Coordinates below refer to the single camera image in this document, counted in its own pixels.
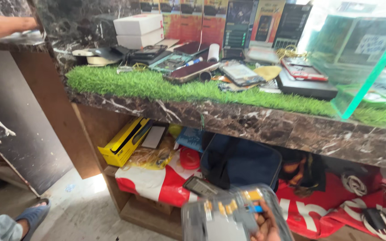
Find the green glass edge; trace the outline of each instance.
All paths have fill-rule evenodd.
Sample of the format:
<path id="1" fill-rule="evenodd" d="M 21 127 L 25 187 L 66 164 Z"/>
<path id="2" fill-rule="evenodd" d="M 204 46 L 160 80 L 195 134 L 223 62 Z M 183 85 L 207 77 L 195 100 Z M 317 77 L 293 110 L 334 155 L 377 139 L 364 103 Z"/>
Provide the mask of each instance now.
<path id="1" fill-rule="evenodd" d="M 372 87 L 372 84 L 375 82 L 375 80 L 378 78 L 380 73 L 383 71 L 383 69 L 386 66 L 386 50 L 384 51 L 382 57 L 378 60 L 373 70 L 370 72 L 369 76 L 367 77 L 366 81 L 358 91 L 357 95 L 352 99 L 349 106 L 346 108 L 345 112 L 341 115 L 341 112 L 337 110 L 337 113 L 340 115 L 342 119 L 348 119 L 355 111 L 355 109 L 358 107 L 360 102 L 363 100 L 363 97 L 367 94 L 367 91 Z M 332 106 L 335 107 L 337 104 L 334 103 L 335 99 L 331 101 Z"/>

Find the hand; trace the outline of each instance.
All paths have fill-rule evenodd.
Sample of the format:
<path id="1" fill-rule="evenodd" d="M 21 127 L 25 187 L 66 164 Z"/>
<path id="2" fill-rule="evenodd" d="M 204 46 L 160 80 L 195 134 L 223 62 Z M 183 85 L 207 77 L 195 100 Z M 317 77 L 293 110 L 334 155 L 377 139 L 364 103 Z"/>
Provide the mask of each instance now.
<path id="1" fill-rule="evenodd" d="M 38 29 L 38 24 L 32 17 L 0 16 L 0 38 L 16 32 Z"/>
<path id="2" fill-rule="evenodd" d="M 254 213 L 259 231 L 251 236 L 251 241 L 281 241 L 279 227 L 269 206 L 264 200 L 254 202 L 254 205 L 260 205 L 263 213 Z"/>

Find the artificial grass mat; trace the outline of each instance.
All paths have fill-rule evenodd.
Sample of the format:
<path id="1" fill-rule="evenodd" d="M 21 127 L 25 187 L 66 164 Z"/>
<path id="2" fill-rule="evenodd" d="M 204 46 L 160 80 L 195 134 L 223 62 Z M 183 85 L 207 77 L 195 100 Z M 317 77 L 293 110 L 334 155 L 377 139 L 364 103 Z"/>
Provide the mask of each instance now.
<path id="1" fill-rule="evenodd" d="M 191 81 L 174 85 L 162 78 L 162 74 L 151 71 L 132 71 L 116 74 L 116 66 L 91 68 L 76 66 L 69 71 L 68 85 L 78 92 L 111 94 L 124 97 L 140 97 L 162 101 L 203 101 L 217 103 L 239 103 L 266 108 L 281 109 L 326 117 L 336 117 L 330 102 L 298 95 L 271 94 L 252 88 L 243 92 L 223 92 L 219 81 L 206 83 Z M 358 107 L 352 115 L 365 124 L 386 127 L 386 110 Z"/>

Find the sandal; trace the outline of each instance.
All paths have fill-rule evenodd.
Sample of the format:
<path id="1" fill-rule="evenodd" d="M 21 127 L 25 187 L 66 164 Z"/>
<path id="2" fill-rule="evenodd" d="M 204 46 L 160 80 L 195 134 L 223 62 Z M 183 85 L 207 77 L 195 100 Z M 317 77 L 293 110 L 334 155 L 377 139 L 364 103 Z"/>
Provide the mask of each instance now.
<path id="1" fill-rule="evenodd" d="M 38 228 L 38 226 L 40 226 L 40 224 L 46 218 L 48 211 L 50 210 L 50 200 L 41 199 L 40 202 L 38 202 L 37 204 L 43 202 L 46 202 L 47 205 L 27 208 L 19 216 L 16 217 L 16 221 L 20 219 L 26 219 L 29 224 L 29 230 L 21 241 L 29 241 L 32 237 L 32 234 L 34 234 L 36 228 Z"/>

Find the yellow box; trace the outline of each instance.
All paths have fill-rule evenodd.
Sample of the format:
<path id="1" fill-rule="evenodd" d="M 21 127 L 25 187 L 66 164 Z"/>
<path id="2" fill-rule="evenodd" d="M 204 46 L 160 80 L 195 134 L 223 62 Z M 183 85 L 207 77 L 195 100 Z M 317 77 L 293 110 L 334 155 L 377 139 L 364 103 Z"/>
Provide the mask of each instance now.
<path id="1" fill-rule="evenodd" d="M 150 118 L 138 117 L 127 123 L 105 147 L 98 147 L 105 161 L 109 165 L 122 167 L 141 144 L 153 122 Z"/>

